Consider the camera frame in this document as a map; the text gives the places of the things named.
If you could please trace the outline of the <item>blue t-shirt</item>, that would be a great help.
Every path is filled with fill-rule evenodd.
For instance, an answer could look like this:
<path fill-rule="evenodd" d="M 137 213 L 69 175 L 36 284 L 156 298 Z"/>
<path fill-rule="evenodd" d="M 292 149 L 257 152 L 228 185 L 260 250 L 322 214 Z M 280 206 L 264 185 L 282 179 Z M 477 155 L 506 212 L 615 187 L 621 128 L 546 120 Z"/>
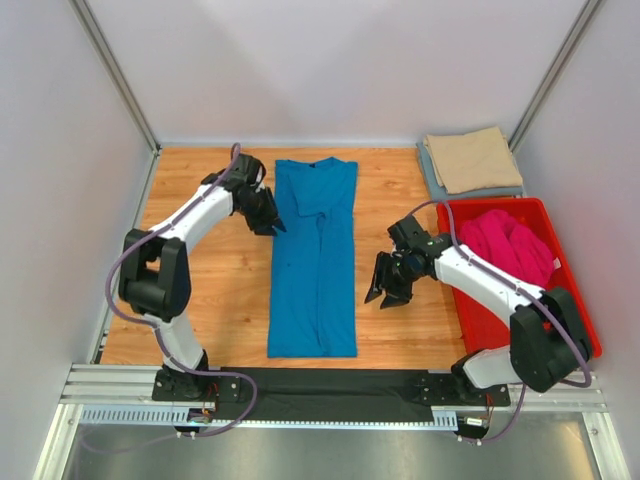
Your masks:
<path fill-rule="evenodd" d="M 357 354 L 353 209 L 358 165 L 335 157 L 275 164 L 286 227 L 273 241 L 267 354 Z"/>

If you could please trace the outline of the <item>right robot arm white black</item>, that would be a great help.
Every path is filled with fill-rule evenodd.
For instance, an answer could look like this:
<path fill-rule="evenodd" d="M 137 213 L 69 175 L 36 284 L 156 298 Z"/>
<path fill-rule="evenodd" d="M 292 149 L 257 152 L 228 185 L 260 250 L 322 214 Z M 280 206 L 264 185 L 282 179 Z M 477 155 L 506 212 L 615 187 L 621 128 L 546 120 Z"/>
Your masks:
<path fill-rule="evenodd" d="M 507 345 L 477 350 L 452 366 L 461 385 L 475 392 L 521 384 L 545 393 L 581 370 L 579 387 L 590 386 L 593 345 L 569 290 L 519 280 L 454 236 L 430 235 L 412 215 L 391 225 L 388 234 L 393 248 L 376 256 L 367 302 L 379 299 L 383 309 L 404 306 L 414 283 L 430 277 L 481 304 L 509 331 Z"/>

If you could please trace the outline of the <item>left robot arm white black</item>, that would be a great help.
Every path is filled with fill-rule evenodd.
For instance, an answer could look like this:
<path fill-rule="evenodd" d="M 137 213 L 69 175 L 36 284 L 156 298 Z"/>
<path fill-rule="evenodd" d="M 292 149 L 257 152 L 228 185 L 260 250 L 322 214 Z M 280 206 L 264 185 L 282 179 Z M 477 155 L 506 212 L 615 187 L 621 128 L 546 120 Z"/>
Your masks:
<path fill-rule="evenodd" d="M 146 325 L 163 354 L 154 380 L 156 401 L 212 402 L 216 381 L 208 356 L 187 315 L 192 293 L 189 255 L 221 221 L 242 215 L 258 236 L 285 232 L 273 193 L 264 183 L 267 169 L 257 158 L 233 146 L 230 164 L 206 176 L 192 197 L 149 230 L 132 229 L 108 280 L 132 312 L 115 315 Z"/>

